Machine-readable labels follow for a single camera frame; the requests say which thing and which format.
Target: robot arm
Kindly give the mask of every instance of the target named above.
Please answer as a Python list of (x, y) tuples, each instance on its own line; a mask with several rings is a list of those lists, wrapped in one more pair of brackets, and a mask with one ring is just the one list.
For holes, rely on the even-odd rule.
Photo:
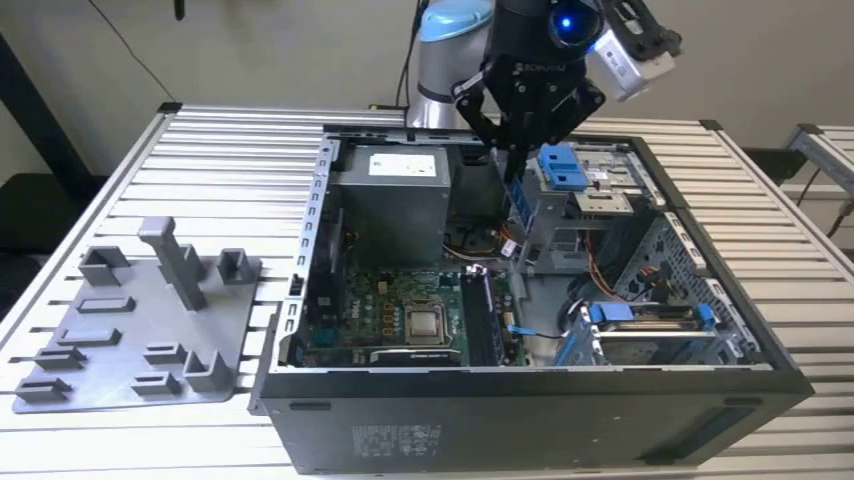
[[(504, 182), (522, 175), (528, 151), (563, 140), (605, 103), (587, 57), (622, 101), (673, 69), (679, 44), (642, 0), (496, 0), (480, 70), (451, 93), (480, 140), (507, 152)], [(482, 112), (484, 90), (498, 125)]]

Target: metal slatted table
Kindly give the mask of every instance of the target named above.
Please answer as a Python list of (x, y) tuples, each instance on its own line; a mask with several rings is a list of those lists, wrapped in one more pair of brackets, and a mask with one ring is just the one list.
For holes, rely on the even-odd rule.
[[(368, 111), (184, 106), (158, 114), (0, 323), (0, 472), (28, 473), (27, 479), (296, 476), (267, 418), (246, 407), (274, 302), (286, 296), (322, 125), (400, 122), (396, 112)], [(817, 390), (718, 458), (667, 478), (854, 478), (854, 266), (723, 131), (699, 122), (617, 119), (591, 120), (579, 131), (646, 139)], [(220, 404), (15, 415), (11, 391), (80, 287), (80, 255), (89, 245), (150, 255), (135, 237), (148, 215), (178, 218), (179, 241), (200, 255), (243, 247), (264, 259), (238, 393)]]
[(801, 124), (787, 148), (801, 150), (849, 195), (854, 195), (854, 127)]

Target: metal frame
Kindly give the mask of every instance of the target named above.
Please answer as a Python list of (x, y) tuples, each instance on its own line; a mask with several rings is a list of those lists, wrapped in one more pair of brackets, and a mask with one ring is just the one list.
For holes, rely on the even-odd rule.
[(849, 196), (854, 195), (854, 128), (798, 125), (786, 148), (799, 150)]
[[(51, 258), (25, 296), (0, 323), (0, 392), (29, 371), (33, 355), (59, 324), (79, 288), (77, 256), (89, 244), (128, 244), (133, 219), (174, 214), (191, 220), (182, 236), (216, 246), (228, 237), (266, 260), (240, 364), (235, 398), (212, 405), (109, 412), (13, 415), (0, 395), (3, 472), (51, 472), (51, 478), (292, 478), (295, 470), (270, 420), (247, 411), (266, 329), (287, 296), (295, 208), (287, 182), (311, 171), (324, 123), (400, 125), (402, 113), (184, 106), (158, 115), (107, 187)], [(850, 269), (817, 242), (777, 187), (719, 135), (695, 121), (591, 119), (579, 133), (642, 136), (667, 170), (753, 303), (813, 382), (817, 396), (771, 420), (698, 468), (669, 478), (850, 479), (854, 472), (854, 283)], [(695, 180), (726, 173), (727, 179)], [(810, 255), (793, 258), (793, 248)], [(785, 302), (770, 298), (786, 295)], [(479, 474), (491, 478), (566, 478), (577, 472)], [(589, 476), (598, 477), (595, 472)], [(609, 478), (659, 477), (621, 469)], [(460, 475), (431, 475), (459, 478)]]
[(95, 177), (0, 34), (0, 99), (41, 155), (68, 198), (83, 210), (96, 193)]

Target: sticker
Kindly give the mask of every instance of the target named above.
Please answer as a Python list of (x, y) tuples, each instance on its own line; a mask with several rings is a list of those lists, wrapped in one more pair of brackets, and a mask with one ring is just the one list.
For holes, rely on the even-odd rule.
[(435, 456), (442, 438), (442, 425), (356, 425), (352, 443), (358, 456)]
[(598, 170), (587, 170), (587, 176), (594, 180), (607, 180), (609, 174)]
[(375, 153), (371, 155), (368, 175), (379, 177), (435, 177), (436, 159), (432, 155)]
[(510, 258), (512, 256), (512, 252), (516, 250), (516, 242), (514, 242), (512, 240), (507, 239), (507, 242), (504, 243), (504, 246), (502, 247), (502, 255), (504, 255), (507, 258)]

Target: white wall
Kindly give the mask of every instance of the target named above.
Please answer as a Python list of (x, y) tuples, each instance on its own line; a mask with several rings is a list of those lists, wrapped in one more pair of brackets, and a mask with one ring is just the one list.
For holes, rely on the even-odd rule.
[[(99, 4), (179, 100), (390, 103), (414, 1), (167, 0)], [(854, 124), (854, 2), (649, 0), (685, 36), (674, 76), (602, 114), (714, 118), (779, 146), (797, 122)], [(108, 170), (164, 100), (85, 0), (3, 0), (0, 29), (89, 164)]]

